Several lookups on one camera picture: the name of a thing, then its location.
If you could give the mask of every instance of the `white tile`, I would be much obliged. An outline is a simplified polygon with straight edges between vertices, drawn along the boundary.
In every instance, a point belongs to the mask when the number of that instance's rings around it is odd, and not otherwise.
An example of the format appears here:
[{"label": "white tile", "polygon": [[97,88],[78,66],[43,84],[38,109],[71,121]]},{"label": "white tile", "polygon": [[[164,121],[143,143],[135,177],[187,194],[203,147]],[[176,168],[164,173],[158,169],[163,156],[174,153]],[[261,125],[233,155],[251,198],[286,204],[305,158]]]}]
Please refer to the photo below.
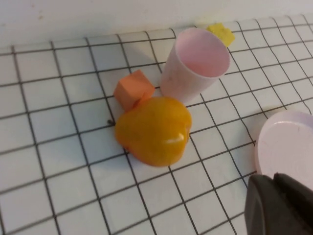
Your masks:
[{"label": "white tile", "polygon": [[312,55],[313,54],[313,42],[305,42],[304,44],[307,46],[310,54]]},{"label": "white tile", "polygon": [[252,90],[270,86],[268,79],[261,69],[244,71],[243,76]]},{"label": "white tile", "polygon": [[27,45],[16,45],[14,46],[16,52],[31,51],[31,50],[49,50],[51,49],[50,43],[35,43]]},{"label": "white tile", "polygon": [[230,57],[230,64],[229,64],[229,68],[228,68],[227,72],[237,72],[237,71],[239,71],[238,67],[237,67],[233,57]]},{"label": "white tile", "polygon": [[165,62],[164,63],[159,63],[160,69],[162,70],[162,72],[164,71],[165,68]]},{"label": "white tile", "polygon": [[137,187],[124,190],[101,200],[111,233],[147,218]]},{"label": "white tile", "polygon": [[112,110],[113,117],[115,121],[119,119],[119,117],[124,114],[124,109],[121,104],[115,99],[115,97],[108,98],[109,106]]},{"label": "white tile", "polygon": [[215,81],[206,90],[201,92],[201,94],[205,101],[210,101],[213,99],[223,98],[227,96],[227,93],[224,87],[222,86],[220,80]]},{"label": "white tile", "polygon": [[114,137],[114,128],[92,131],[81,135],[90,163],[123,153]]},{"label": "white tile", "polygon": [[232,54],[240,70],[258,68],[258,62],[255,60],[251,51],[241,51]]},{"label": "white tile", "polygon": [[228,47],[230,51],[249,49],[241,32],[233,33],[233,35],[235,40]]},{"label": "white tile", "polygon": [[108,230],[98,202],[58,216],[63,235],[107,235]]},{"label": "white tile", "polygon": [[260,131],[266,120],[267,118],[264,114],[258,114],[243,119],[254,141],[257,140],[257,138],[259,137]]},{"label": "white tile", "polygon": [[278,61],[280,63],[284,62],[289,62],[289,61],[294,61],[295,58],[291,51],[289,50],[288,46],[283,45],[283,46],[277,46],[277,47],[272,47],[271,48],[274,54],[276,55]]},{"label": "white tile", "polygon": [[50,178],[47,183],[56,213],[96,198],[87,167]]},{"label": "white tile", "polygon": [[292,16],[289,16],[291,21],[293,22],[294,25],[297,25],[297,24],[306,24],[306,21],[304,19],[304,16],[303,15],[292,15]]},{"label": "white tile", "polygon": [[313,97],[313,85],[308,79],[294,82],[293,85],[302,99]]},{"label": "white tile", "polygon": [[0,117],[23,113],[25,106],[19,85],[0,88]]},{"label": "white tile", "polygon": [[273,88],[266,88],[253,93],[264,111],[283,105],[275,94]]},{"label": "white tile", "polygon": [[249,86],[239,72],[225,75],[221,78],[221,82],[224,84],[229,95],[249,91]]},{"label": "white tile", "polygon": [[22,230],[15,235],[57,235],[57,227],[55,226],[54,219],[48,220],[46,222],[40,223],[29,229]]},{"label": "white tile", "polygon": [[12,53],[11,47],[0,47],[0,54],[10,54]]},{"label": "white tile", "polygon": [[163,96],[162,92],[161,92],[161,89],[160,88],[156,88],[155,92],[152,94],[152,97],[159,97],[159,96]]},{"label": "white tile", "polygon": [[25,83],[23,89],[30,111],[67,103],[59,78]]},{"label": "white tile", "polygon": [[131,68],[132,72],[141,70],[154,87],[159,86],[161,80],[161,72],[157,65],[148,65],[142,67]]},{"label": "white tile", "polygon": [[42,177],[34,147],[4,154],[0,158],[1,191]]},{"label": "white tile", "polygon": [[275,55],[269,48],[254,49],[252,52],[261,66],[274,65],[278,63]]},{"label": "white tile", "polygon": [[220,154],[205,160],[203,163],[214,187],[221,186],[240,177],[229,153]]},{"label": "white tile", "polygon": [[263,71],[272,85],[289,82],[288,77],[286,76],[280,65],[263,68]]},{"label": "white tile", "polygon": [[0,152],[32,144],[26,115],[0,120]]},{"label": "white tile", "polygon": [[12,55],[0,56],[0,84],[18,81]]},{"label": "white tile", "polygon": [[240,120],[218,127],[228,148],[251,142],[249,134]]},{"label": "white tile", "polygon": [[148,31],[148,34],[150,39],[174,38],[174,33],[171,29]]},{"label": "white tile", "polygon": [[129,154],[128,157],[131,162],[135,177],[139,183],[169,172],[168,167],[154,167],[144,164],[137,160],[137,158],[135,158],[132,154]]},{"label": "white tile", "polygon": [[303,43],[290,44],[289,48],[297,60],[311,58],[310,53],[308,52]]},{"label": "white tile", "polygon": [[274,89],[285,105],[300,101],[301,99],[290,83],[276,86]]},{"label": "white tile", "polygon": [[233,156],[241,175],[247,175],[255,171],[253,144],[232,150],[231,155]]},{"label": "white tile", "polygon": [[171,165],[171,169],[177,169],[179,167],[182,167],[190,163],[194,163],[196,161],[199,161],[199,157],[196,153],[195,147],[193,146],[191,140],[189,140],[185,146],[185,150],[181,159],[177,163]]},{"label": "white tile", "polygon": [[282,64],[282,67],[291,81],[306,77],[298,62]]},{"label": "white tile", "polygon": [[90,45],[99,45],[99,44],[109,44],[109,43],[118,43],[118,37],[115,34],[106,35],[106,36],[97,36],[88,38]]},{"label": "white tile", "polygon": [[239,24],[242,30],[259,28],[258,23],[255,20],[243,20],[239,21]]},{"label": "white tile", "polygon": [[239,118],[229,98],[208,102],[206,105],[209,108],[216,124]]},{"label": "white tile", "polygon": [[267,47],[260,30],[246,31],[243,34],[250,48]]},{"label": "white tile", "polygon": [[38,142],[76,132],[68,107],[31,113],[30,118]]},{"label": "white tile", "polygon": [[128,69],[112,70],[99,73],[106,96],[113,95],[119,80],[129,75]]},{"label": "white tile", "polygon": [[89,49],[74,48],[56,51],[62,75],[94,71]]},{"label": "white tile", "polygon": [[72,40],[62,40],[53,42],[54,48],[66,48],[66,47],[83,47],[87,46],[87,42],[84,38],[82,39],[72,39]]},{"label": "white tile", "polygon": [[191,106],[188,111],[192,117],[192,125],[190,132],[198,131],[203,128],[213,126],[213,120],[204,104],[199,104],[196,106]]},{"label": "white tile", "polygon": [[6,232],[52,216],[43,182],[1,195],[0,206]]},{"label": "white tile", "polygon": [[174,177],[184,200],[212,189],[212,185],[201,163],[175,171]]},{"label": "white tile", "polygon": [[299,61],[299,64],[307,76],[313,76],[313,59]]},{"label": "white tile", "polygon": [[152,46],[156,54],[157,62],[165,62],[174,46],[174,39],[152,41]]},{"label": "white tile", "polygon": [[52,51],[18,54],[17,61],[22,81],[59,75]]},{"label": "white tile", "polygon": [[149,42],[127,43],[124,49],[130,66],[155,63]]},{"label": "white tile", "polygon": [[99,196],[135,184],[126,156],[92,165],[91,172]]},{"label": "white tile", "polygon": [[272,18],[260,18],[257,21],[261,28],[276,27],[276,23]]},{"label": "white tile", "polygon": [[234,21],[223,22],[223,25],[225,28],[229,28],[231,31],[240,30],[238,23]]},{"label": "white tile", "polygon": [[199,234],[226,220],[226,215],[215,192],[188,202],[187,208]]},{"label": "white tile", "polygon": [[245,216],[243,214],[237,218],[232,219],[231,223],[235,227],[237,234],[247,235]]},{"label": "white tile", "polygon": [[216,127],[194,133],[191,138],[202,159],[226,151],[226,146]]},{"label": "white tile", "polygon": [[280,32],[287,44],[301,42],[301,38],[297,34],[297,31],[295,31],[294,27],[280,28]]},{"label": "white tile", "polygon": [[38,146],[45,175],[53,175],[86,164],[77,136]]},{"label": "white tile", "polygon": [[158,235],[194,235],[195,230],[184,206],[176,207],[152,219]]},{"label": "white tile", "polygon": [[274,17],[278,26],[292,25],[291,20],[287,16]]},{"label": "white tile", "polygon": [[148,36],[145,32],[136,32],[136,33],[122,33],[119,35],[122,42],[132,42],[140,40],[148,40]]},{"label": "white tile", "polygon": [[124,232],[119,233],[118,235],[139,235],[139,234],[154,235],[150,221],[140,223],[134,227],[131,227],[128,230],[125,230]]},{"label": "white tile", "polygon": [[95,73],[63,78],[70,103],[103,97]]},{"label": "white tile", "polygon": [[219,188],[217,193],[229,217],[244,211],[246,186],[242,180],[237,180],[230,185]]},{"label": "white tile", "polygon": [[248,176],[246,176],[246,177],[244,178],[246,185],[248,185],[248,183],[249,183],[250,176],[251,176],[251,175],[248,175]]},{"label": "white tile", "polygon": [[167,174],[139,185],[150,215],[181,203],[171,174]]},{"label": "white tile", "polygon": [[111,115],[104,99],[72,105],[79,131],[108,125]]},{"label": "white tile", "polygon": [[306,100],[306,101],[304,101],[304,103],[308,106],[308,108],[313,113],[313,99]]},{"label": "white tile", "polygon": [[199,95],[197,95],[196,97],[194,97],[193,99],[191,99],[191,100],[185,102],[184,105],[185,105],[186,107],[188,107],[189,105],[200,104],[200,103],[203,103],[203,100],[202,100],[202,98],[201,98],[201,95],[199,94]]},{"label": "white tile", "polygon": [[230,223],[224,223],[217,228],[205,233],[205,235],[234,235]]},{"label": "white tile", "polygon": [[304,14],[304,18],[308,21],[308,23],[313,23],[313,13]]},{"label": "white tile", "polygon": [[241,117],[261,112],[260,106],[252,93],[236,95],[231,100],[234,102]]},{"label": "white tile", "polygon": [[126,67],[126,60],[121,45],[92,47],[92,53],[98,71]]},{"label": "white tile", "polygon": [[310,27],[308,25],[296,26],[295,28],[303,41],[313,39],[313,33],[311,32]]},{"label": "white tile", "polygon": [[310,109],[304,104],[304,102],[287,105],[286,108],[287,110],[300,111],[303,113],[310,114]]},{"label": "white tile", "polygon": [[270,46],[285,44],[278,28],[269,28],[262,30],[263,35]]},{"label": "white tile", "polygon": [[273,110],[270,110],[268,112],[265,112],[266,116],[268,118],[270,118],[271,116],[273,116],[274,114],[276,113],[279,113],[279,112],[282,112],[282,111],[285,111],[286,109],[284,107],[280,107],[280,108],[276,108],[276,109],[273,109]]}]

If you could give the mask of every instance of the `foam cube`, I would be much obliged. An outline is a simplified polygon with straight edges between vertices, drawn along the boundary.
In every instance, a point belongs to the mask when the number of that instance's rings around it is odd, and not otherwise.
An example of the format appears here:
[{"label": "foam cube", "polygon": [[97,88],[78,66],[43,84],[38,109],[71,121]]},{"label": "foam cube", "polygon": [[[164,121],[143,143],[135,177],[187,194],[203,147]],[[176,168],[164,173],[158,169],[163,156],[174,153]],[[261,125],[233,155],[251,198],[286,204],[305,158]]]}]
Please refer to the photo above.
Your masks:
[{"label": "foam cube", "polygon": [[150,98],[154,91],[154,86],[142,71],[137,70],[118,82],[114,96],[123,109],[129,111],[140,102]]},{"label": "foam cube", "polygon": [[230,29],[225,28],[222,23],[209,25],[206,30],[217,36],[223,42],[225,47],[228,47],[235,40],[235,36]]}]

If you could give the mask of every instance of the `white wall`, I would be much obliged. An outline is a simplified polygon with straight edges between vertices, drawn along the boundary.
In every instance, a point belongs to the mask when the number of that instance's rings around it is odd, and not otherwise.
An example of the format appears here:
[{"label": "white wall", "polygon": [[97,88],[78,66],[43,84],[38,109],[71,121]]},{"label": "white wall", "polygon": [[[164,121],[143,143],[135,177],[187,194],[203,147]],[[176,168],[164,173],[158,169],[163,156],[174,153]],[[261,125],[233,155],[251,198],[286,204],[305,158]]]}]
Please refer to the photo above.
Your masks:
[{"label": "white wall", "polygon": [[310,11],[312,0],[0,0],[0,46]]}]

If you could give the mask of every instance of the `cup rim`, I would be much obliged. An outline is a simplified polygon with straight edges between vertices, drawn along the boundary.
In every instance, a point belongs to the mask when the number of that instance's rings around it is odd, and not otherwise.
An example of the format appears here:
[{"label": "cup rim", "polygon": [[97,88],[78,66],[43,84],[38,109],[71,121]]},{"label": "cup rim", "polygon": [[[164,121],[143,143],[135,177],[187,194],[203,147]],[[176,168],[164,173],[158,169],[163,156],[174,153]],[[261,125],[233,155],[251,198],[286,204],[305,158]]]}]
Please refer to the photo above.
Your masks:
[{"label": "cup rim", "polygon": [[[227,69],[225,70],[225,72],[223,72],[223,73],[220,74],[220,75],[214,76],[214,77],[203,76],[203,75],[200,75],[200,74],[198,74],[198,73],[192,71],[190,68],[188,68],[188,67],[181,61],[181,58],[180,58],[180,56],[178,55],[178,53],[177,53],[177,48],[176,48],[176,46],[177,46],[177,39],[178,39],[178,37],[179,37],[179,35],[180,35],[181,33],[186,32],[186,31],[189,31],[189,30],[195,30],[195,31],[202,31],[202,32],[205,32],[205,33],[210,34],[211,36],[215,37],[215,39],[217,39],[217,40],[219,41],[218,43],[220,43],[220,44],[224,47],[224,51],[225,51],[225,53],[228,55],[228,57],[227,57]],[[223,76],[223,75],[227,72],[227,70],[229,69],[229,66],[230,66],[230,53],[229,53],[229,51],[227,50],[227,47],[224,45],[224,43],[223,43],[216,35],[214,35],[213,33],[209,32],[209,31],[207,31],[207,30],[205,30],[205,29],[197,28],[197,27],[187,28],[187,29],[183,30],[182,32],[180,32],[179,35],[177,35],[176,41],[175,41],[175,44],[174,44],[175,55],[176,55],[178,61],[182,64],[182,66],[183,66],[185,69],[187,69],[190,73],[192,73],[193,75],[196,75],[196,76],[198,76],[198,77],[200,77],[200,78],[203,78],[203,79],[212,79],[212,78],[218,79],[220,76]]]}]

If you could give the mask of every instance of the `pink plastic cup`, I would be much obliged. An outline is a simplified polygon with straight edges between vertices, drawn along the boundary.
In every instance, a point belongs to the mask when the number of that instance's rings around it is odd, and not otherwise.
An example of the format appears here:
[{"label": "pink plastic cup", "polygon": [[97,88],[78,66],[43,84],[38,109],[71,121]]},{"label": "pink plastic cup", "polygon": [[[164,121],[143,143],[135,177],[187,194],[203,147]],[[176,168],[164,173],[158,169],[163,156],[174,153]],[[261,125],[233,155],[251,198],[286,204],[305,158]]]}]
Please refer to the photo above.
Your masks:
[{"label": "pink plastic cup", "polygon": [[229,53],[214,34],[189,28],[181,32],[167,59],[161,78],[161,92],[187,102],[226,73]]}]

